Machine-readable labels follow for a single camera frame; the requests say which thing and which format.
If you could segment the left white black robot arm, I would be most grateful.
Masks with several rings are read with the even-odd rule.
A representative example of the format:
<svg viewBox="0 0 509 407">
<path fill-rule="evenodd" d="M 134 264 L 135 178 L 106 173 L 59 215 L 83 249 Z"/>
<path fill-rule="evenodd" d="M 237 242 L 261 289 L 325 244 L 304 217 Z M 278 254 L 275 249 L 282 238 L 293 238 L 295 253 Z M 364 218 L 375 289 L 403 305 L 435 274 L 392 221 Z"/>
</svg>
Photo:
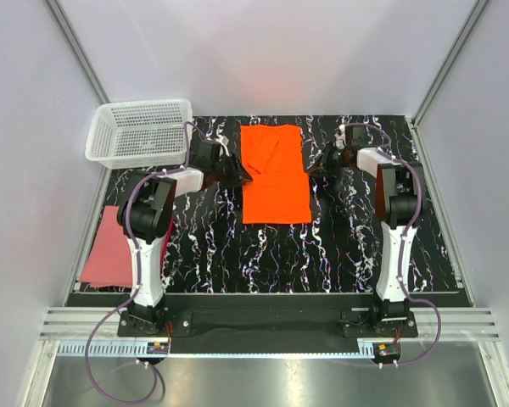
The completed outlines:
<svg viewBox="0 0 509 407">
<path fill-rule="evenodd" d="M 240 187 L 252 180 L 227 144 L 214 140 L 196 143 L 187 162 L 176 169 L 136 173 L 117 215 L 130 249 L 132 275 L 130 298 L 120 306 L 124 310 L 122 326 L 149 336 L 167 327 L 160 274 L 163 250 L 173 228 L 175 199 L 203 191 L 215 182 Z"/>
</svg>

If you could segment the orange t shirt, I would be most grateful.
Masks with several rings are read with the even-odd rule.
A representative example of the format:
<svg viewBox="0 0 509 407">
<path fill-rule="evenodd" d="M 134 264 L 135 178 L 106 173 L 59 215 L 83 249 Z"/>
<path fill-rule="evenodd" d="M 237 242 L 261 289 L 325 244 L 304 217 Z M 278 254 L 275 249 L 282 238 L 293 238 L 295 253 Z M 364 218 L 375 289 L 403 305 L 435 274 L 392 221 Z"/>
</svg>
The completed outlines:
<svg viewBox="0 0 509 407">
<path fill-rule="evenodd" d="M 295 225 L 312 221 L 301 129 L 243 125 L 241 160 L 252 181 L 243 186 L 243 223 Z"/>
</svg>

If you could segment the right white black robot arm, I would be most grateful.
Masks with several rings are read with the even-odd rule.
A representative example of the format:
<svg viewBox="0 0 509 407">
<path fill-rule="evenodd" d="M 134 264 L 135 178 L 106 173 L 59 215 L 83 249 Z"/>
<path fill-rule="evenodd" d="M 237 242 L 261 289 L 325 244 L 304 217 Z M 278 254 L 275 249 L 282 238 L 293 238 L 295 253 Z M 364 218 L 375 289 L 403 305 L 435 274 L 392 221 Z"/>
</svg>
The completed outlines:
<svg viewBox="0 0 509 407">
<path fill-rule="evenodd" d="M 422 165 L 390 151 L 391 139 L 374 125 L 341 125 L 308 168 L 309 176 L 330 176 L 355 168 L 375 179 L 375 214 L 381 222 L 383 253 L 372 305 L 362 322 L 379 336 L 407 326 L 411 299 L 408 272 L 411 248 L 422 214 L 425 181 Z"/>
</svg>

